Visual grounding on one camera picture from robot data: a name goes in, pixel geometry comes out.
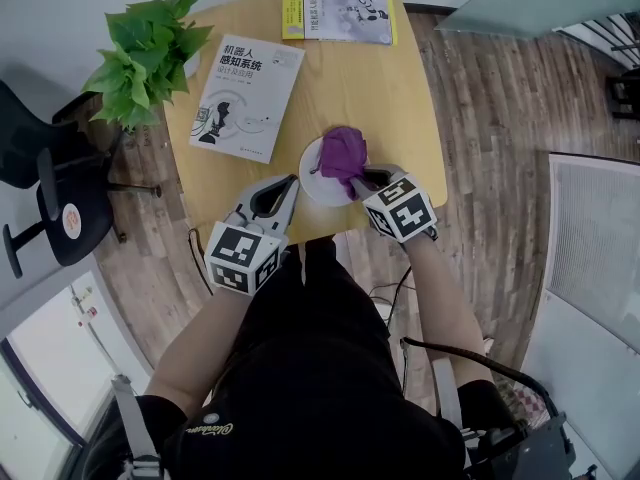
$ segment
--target human arm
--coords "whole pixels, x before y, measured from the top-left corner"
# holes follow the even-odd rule
[[[217,290],[164,352],[145,395],[170,400],[191,417],[220,377],[250,302]]]
[[[435,243],[419,233],[404,246],[413,270],[424,341],[485,355],[478,321]],[[443,355],[429,354],[432,358]],[[493,382],[486,367],[458,356],[449,358],[458,387],[474,380]]]

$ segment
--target person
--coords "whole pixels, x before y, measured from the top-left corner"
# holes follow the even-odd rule
[[[478,322],[436,244],[420,233],[404,247],[424,340],[484,354]],[[336,260],[332,238],[305,244],[304,285],[298,249],[289,251],[253,299],[218,289],[137,397],[171,478],[326,478],[343,471],[462,478],[460,431],[404,399],[387,326]],[[450,359],[463,425],[511,426],[489,370]],[[118,478],[130,453],[113,404],[84,477]]]

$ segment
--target metal bar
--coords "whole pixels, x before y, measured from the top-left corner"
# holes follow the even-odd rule
[[[629,39],[629,41],[631,41],[632,44],[634,43],[633,37],[631,37],[629,34],[627,34],[627,31],[625,29],[623,29],[620,25],[618,25],[618,23],[615,20],[613,20],[611,18],[611,16],[607,16],[607,19],[613,24],[614,27],[616,27],[620,32],[622,32],[627,37],[627,39]],[[633,54],[636,57],[638,57],[638,60],[640,60],[640,55],[638,55],[637,51],[634,51]]]
[[[604,39],[607,43],[609,43],[611,46],[618,46],[617,44],[615,44],[613,41],[611,41],[611,39],[609,39],[608,37],[603,36],[600,32],[598,32],[595,28],[593,28],[591,25],[589,25],[588,23],[583,23],[583,25],[588,28],[589,30],[591,30],[591,32],[593,32],[594,34],[596,34],[597,36],[600,36],[601,39]],[[629,57],[629,55],[627,55],[627,52],[620,52],[622,53],[622,55],[624,55],[627,59],[629,59],[631,61],[631,64],[633,64],[634,66],[637,66],[636,61],[633,60],[631,57]]]
[[[107,183],[107,190],[110,192],[143,192],[155,197],[162,197],[160,185],[155,187],[141,187],[139,185],[123,185],[122,183]]]
[[[636,27],[633,23],[631,23],[631,21],[629,21],[629,19],[626,17],[626,15],[621,14],[620,17],[627,23],[627,25],[629,25],[629,28],[631,30],[633,30],[635,35],[640,37],[640,29],[638,27]]]
[[[633,44],[625,44],[623,46],[613,46],[611,48],[612,52],[621,52],[622,50],[633,50],[634,48],[640,47],[640,42]]]
[[[616,38],[616,40],[617,40],[617,41],[620,41],[620,42],[624,45],[624,40],[620,39],[620,38],[618,37],[618,35],[617,35],[615,32],[612,32],[611,30],[609,30],[605,25],[603,25],[602,23],[600,23],[598,20],[593,20],[593,22],[594,22],[594,23],[596,23],[596,24],[597,24],[597,25],[598,25],[602,30],[604,30],[607,34],[611,34],[613,37],[615,37],[615,38]],[[618,46],[618,45],[616,45],[613,41],[609,41],[609,44],[610,44],[611,46]],[[626,53],[624,53],[624,52],[621,52],[621,53],[623,53],[623,54],[624,54],[624,55],[625,55],[625,56],[626,56],[626,57],[627,57],[631,62],[633,62],[633,65],[634,65],[634,66],[637,66],[637,65],[638,65],[638,63],[637,63],[635,60],[633,60],[631,57],[629,57],[629,55],[627,55],[627,54],[626,54]],[[633,53],[636,57],[638,57],[638,60],[640,60],[640,55],[638,55],[636,52],[632,52],[632,53]]]
[[[606,55],[607,59],[616,62],[620,68],[622,70],[627,70],[628,66],[626,64],[623,64],[622,61],[620,59],[618,59],[617,57],[612,57],[611,55],[609,55],[607,52],[602,51],[600,48],[596,48],[595,46],[593,46],[590,43],[587,43],[584,39],[580,39],[577,36],[574,36],[573,34],[569,34],[568,32],[565,32],[564,30],[556,30],[555,31],[556,34],[565,37],[567,39],[571,39],[572,41],[575,41],[576,43],[585,46],[586,48],[590,49],[591,51],[597,52],[598,55]]]

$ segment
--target black cable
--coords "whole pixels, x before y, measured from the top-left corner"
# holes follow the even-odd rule
[[[389,312],[389,319],[387,320],[387,329],[391,327],[391,318],[393,317],[393,313],[396,310],[396,302],[398,302],[398,295],[400,294],[400,288],[402,288],[402,285],[407,280],[407,277],[409,277],[410,273],[411,273],[411,267],[409,267],[407,271],[404,273],[404,275],[400,278],[400,282],[396,287],[396,293],[393,296],[393,303],[391,304],[391,311]]]
[[[407,396],[407,370],[409,369],[409,351],[407,350],[407,343],[400,340],[400,346],[402,347],[402,357],[404,358],[404,367],[402,368],[402,396]]]
[[[469,350],[464,350],[461,348],[450,347],[448,345],[437,345],[434,343],[425,343],[422,341],[417,341],[411,339],[407,336],[402,338],[401,342],[404,341],[408,345],[412,345],[414,347],[421,348],[429,348],[432,350],[438,350],[439,352],[445,352],[447,354],[453,354],[456,356],[464,357],[466,359],[470,359],[471,361],[475,361],[476,363],[480,363],[482,366],[486,366],[487,368],[499,373],[500,375],[504,375],[505,377],[509,377],[510,379],[519,382],[520,384],[527,386],[528,388],[535,391],[547,406],[547,411],[549,412],[549,416],[552,418],[558,416],[559,412],[556,408],[556,405],[551,400],[551,396],[544,388],[542,384],[540,384],[537,380],[532,377],[529,377],[526,373],[519,372],[518,370],[514,370],[503,364],[494,361],[493,359],[489,359],[481,354],[477,354],[475,352],[470,352]]]
[[[400,284],[400,283],[389,283],[389,284],[379,284],[378,286],[374,286],[373,288],[371,288],[371,290],[369,290],[369,297],[371,297],[371,294],[372,294],[374,291],[376,291],[376,290],[378,290],[378,289],[380,289],[380,288],[389,288],[389,287],[391,287],[391,286],[397,286],[397,285],[399,285],[399,284]],[[406,286],[406,285],[405,285],[405,288],[407,288],[408,290],[413,290],[413,291],[415,291],[415,290],[416,290],[416,289],[415,289],[415,287],[413,287],[413,286]]]
[[[391,301],[389,299],[385,299],[384,297],[378,297],[377,295],[371,295],[369,298],[371,300],[381,300],[385,304],[389,304],[389,306],[391,306]]]
[[[202,273],[202,269],[200,268],[200,263],[198,263],[198,260],[196,259],[196,253],[193,251],[193,243],[191,242],[191,233],[196,234],[196,246],[198,247],[198,252],[200,253],[200,257],[204,258],[204,251],[202,249],[202,245],[200,245],[200,232],[196,228],[191,228],[187,233],[187,242],[189,243],[189,250],[191,251],[191,257],[193,258],[193,262],[196,264],[196,268],[198,269],[198,274],[200,274],[200,278],[202,279],[202,282],[204,283],[204,285],[207,287],[207,290],[209,290],[209,293],[213,295],[213,290],[211,289],[211,286],[209,286],[209,283],[207,282],[207,278],[204,277],[204,274]]]

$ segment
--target white book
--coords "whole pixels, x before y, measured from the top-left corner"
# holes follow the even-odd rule
[[[393,0],[282,0],[282,38],[398,43]]]
[[[268,164],[303,56],[299,48],[226,34],[189,143]]]

